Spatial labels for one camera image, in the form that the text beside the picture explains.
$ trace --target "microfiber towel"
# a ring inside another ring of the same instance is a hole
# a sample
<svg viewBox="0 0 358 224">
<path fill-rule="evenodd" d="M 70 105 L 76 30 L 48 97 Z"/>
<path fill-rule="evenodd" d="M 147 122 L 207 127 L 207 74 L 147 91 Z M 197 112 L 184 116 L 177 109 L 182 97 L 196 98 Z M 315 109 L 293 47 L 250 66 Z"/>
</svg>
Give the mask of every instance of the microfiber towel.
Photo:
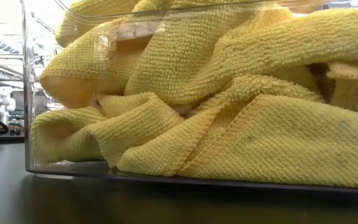
<svg viewBox="0 0 358 224">
<path fill-rule="evenodd" d="M 336 85 L 330 103 L 358 112 L 358 60 L 330 63 L 327 76 Z"/>
<path fill-rule="evenodd" d="M 358 60 L 358 9 L 250 6 L 169 14 L 138 40 L 118 38 L 133 17 L 79 37 L 40 78 L 71 109 L 36 117 L 35 161 L 358 187 L 358 113 L 324 103 L 305 67 Z"/>
</svg>

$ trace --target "black countertop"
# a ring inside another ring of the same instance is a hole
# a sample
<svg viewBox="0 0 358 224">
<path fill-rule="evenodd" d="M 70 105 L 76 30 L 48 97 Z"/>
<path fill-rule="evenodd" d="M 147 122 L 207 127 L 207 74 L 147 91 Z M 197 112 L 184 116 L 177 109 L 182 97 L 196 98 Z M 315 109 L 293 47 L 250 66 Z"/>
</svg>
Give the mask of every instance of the black countertop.
<svg viewBox="0 0 358 224">
<path fill-rule="evenodd" d="M 0 145 L 0 223 L 358 223 L 358 194 L 47 179 Z"/>
</svg>

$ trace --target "white robot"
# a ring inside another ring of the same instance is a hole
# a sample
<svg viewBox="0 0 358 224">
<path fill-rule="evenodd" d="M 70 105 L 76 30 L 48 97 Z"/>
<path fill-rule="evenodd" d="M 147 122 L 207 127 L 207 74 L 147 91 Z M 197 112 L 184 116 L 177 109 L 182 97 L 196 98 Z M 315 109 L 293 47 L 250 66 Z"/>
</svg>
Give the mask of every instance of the white robot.
<svg viewBox="0 0 358 224">
<path fill-rule="evenodd" d="M 0 121 L 7 124 L 9 112 L 16 109 L 16 101 L 11 98 L 13 88 L 9 86 L 0 87 Z"/>
</svg>

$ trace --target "plastic container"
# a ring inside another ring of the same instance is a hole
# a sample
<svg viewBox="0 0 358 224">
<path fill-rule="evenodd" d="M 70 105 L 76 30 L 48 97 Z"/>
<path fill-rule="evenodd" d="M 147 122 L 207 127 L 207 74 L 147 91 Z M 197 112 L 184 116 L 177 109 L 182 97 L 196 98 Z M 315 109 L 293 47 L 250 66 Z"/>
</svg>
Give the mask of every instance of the plastic container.
<svg viewBox="0 0 358 224">
<path fill-rule="evenodd" d="M 23 2 L 28 171 L 358 192 L 358 1 Z"/>
</svg>

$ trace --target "towel fold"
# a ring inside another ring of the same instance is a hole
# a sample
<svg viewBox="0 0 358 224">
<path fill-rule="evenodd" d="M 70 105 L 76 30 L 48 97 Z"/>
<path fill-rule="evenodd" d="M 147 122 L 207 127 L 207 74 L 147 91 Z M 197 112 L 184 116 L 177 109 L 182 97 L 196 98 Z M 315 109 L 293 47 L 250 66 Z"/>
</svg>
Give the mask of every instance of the towel fold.
<svg viewBox="0 0 358 224">
<path fill-rule="evenodd" d="M 358 187 L 358 113 L 324 103 L 306 67 L 329 65 L 335 105 L 340 79 L 358 77 L 358 67 L 339 64 L 358 60 L 358 9 L 293 17 L 250 2 L 148 19 L 158 25 L 152 35 L 120 39 L 144 22 L 122 17 L 49 63 L 41 84 L 71 109 L 32 123 L 37 162 L 105 159 L 148 175 Z"/>
<path fill-rule="evenodd" d="M 331 104 L 358 112 L 358 60 L 333 62 L 329 69 L 327 76 L 336 81 Z"/>
</svg>

